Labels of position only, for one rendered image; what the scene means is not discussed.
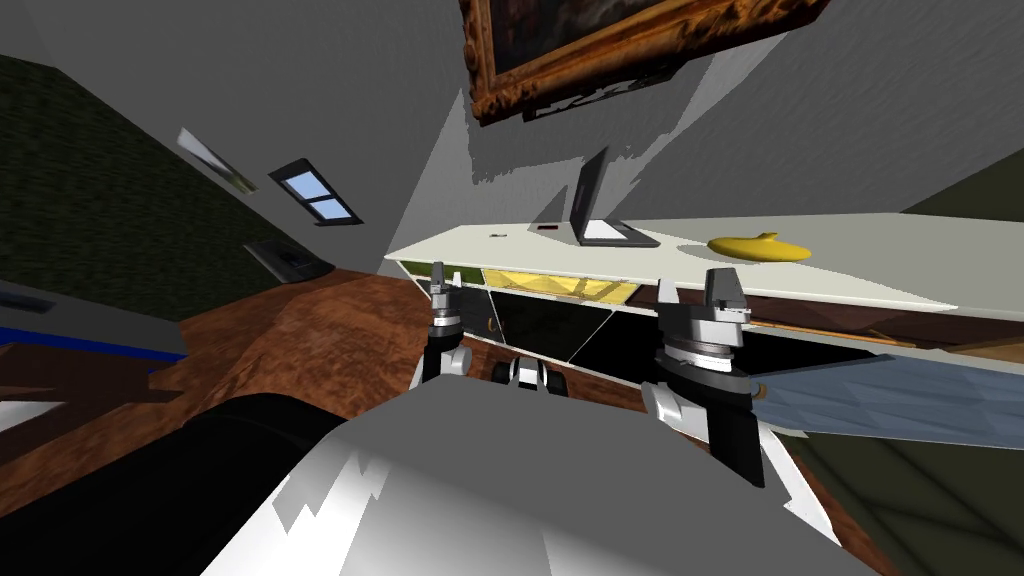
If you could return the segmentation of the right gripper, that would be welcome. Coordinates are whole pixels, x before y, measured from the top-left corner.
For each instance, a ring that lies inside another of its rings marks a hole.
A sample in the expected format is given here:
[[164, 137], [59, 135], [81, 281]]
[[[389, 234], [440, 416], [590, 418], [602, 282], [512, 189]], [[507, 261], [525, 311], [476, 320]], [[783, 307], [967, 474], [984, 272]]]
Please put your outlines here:
[[718, 346], [741, 346], [743, 327], [751, 310], [734, 268], [714, 268], [706, 273], [703, 304], [682, 304], [675, 282], [660, 278], [655, 312], [666, 339]]

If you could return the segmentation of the dark framed window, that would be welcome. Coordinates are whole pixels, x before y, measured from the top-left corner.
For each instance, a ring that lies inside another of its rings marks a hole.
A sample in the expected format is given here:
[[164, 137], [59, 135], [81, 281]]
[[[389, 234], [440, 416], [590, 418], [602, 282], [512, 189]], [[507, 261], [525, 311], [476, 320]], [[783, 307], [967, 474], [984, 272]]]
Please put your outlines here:
[[362, 219], [306, 158], [299, 158], [273, 170], [268, 177], [310, 213], [317, 227], [362, 223]]

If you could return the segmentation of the dark grey open laptop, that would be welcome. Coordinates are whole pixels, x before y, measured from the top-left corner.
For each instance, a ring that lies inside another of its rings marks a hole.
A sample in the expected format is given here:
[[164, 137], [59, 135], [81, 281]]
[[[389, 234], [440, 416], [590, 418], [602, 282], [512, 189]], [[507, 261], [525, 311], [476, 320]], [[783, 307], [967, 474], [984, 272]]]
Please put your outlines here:
[[575, 241], [584, 247], [657, 248], [660, 243], [638, 229], [614, 219], [595, 219], [600, 186], [607, 167], [608, 148], [587, 160], [580, 172], [568, 217]]

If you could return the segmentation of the small framed wall picture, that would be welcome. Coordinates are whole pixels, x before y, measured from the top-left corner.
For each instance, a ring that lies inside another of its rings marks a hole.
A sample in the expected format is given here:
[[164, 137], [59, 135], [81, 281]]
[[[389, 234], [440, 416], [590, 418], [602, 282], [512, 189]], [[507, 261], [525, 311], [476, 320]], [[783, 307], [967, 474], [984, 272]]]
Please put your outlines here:
[[180, 129], [176, 142], [240, 193], [251, 195], [258, 190], [254, 183], [243, 176], [242, 173], [231, 167], [187, 129]]

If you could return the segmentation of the white desk with drawers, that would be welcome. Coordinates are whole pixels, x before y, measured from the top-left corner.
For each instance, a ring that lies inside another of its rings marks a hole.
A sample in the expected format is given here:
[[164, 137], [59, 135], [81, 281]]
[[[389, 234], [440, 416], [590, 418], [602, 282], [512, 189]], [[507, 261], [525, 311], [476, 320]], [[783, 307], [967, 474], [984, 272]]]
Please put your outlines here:
[[[420, 287], [460, 272], [471, 333], [625, 384], [646, 379], [662, 336], [657, 283], [703, 300], [734, 268], [752, 311], [735, 364], [757, 375], [881, 355], [1024, 375], [1024, 224], [895, 213], [640, 221], [657, 248], [584, 247], [570, 228], [463, 225], [393, 250]], [[809, 249], [793, 263], [722, 256], [718, 237]]]

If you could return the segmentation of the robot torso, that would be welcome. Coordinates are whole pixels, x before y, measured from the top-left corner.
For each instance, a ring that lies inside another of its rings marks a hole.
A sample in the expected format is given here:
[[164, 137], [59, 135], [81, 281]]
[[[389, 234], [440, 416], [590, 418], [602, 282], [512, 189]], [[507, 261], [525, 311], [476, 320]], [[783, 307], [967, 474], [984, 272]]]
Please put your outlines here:
[[337, 426], [201, 576], [876, 576], [655, 417], [442, 375]]

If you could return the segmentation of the blue-grey cupboard door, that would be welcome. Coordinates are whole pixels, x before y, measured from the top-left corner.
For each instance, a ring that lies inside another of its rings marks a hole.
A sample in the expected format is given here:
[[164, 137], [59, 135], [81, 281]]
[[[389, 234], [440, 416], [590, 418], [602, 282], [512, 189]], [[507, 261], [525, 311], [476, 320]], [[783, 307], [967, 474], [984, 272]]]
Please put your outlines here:
[[1024, 450], [1022, 374], [881, 355], [754, 380], [783, 429]]

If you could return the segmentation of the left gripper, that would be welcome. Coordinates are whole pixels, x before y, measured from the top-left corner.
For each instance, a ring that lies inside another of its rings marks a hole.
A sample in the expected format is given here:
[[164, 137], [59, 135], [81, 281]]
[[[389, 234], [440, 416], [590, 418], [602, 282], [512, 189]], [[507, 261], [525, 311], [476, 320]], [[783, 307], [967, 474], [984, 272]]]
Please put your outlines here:
[[461, 318], [464, 292], [462, 288], [463, 282], [460, 272], [457, 271], [453, 274], [451, 286], [446, 286], [444, 264], [441, 261], [432, 263], [431, 286], [428, 294], [434, 320], [459, 320]]

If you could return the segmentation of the gold framed painting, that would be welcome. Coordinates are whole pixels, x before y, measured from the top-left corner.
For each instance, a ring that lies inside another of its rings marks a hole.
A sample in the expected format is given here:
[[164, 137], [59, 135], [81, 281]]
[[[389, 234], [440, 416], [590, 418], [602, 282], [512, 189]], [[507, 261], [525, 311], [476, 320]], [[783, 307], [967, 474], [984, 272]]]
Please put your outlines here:
[[473, 116], [526, 122], [670, 80], [814, 22], [831, 0], [458, 0]]

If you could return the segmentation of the yellow banana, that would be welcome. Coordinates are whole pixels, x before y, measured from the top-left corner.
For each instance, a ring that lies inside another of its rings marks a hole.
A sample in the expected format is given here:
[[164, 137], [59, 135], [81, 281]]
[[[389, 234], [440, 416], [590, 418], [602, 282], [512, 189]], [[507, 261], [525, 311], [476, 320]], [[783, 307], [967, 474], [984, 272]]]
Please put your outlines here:
[[761, 233], [756, 237], [718, 237], [710, 240], [707, 247], [722, 256], [753, 262], [793, 263], [812, 256], [809, 249], [780, 241], [777, 237], [774, 232]]

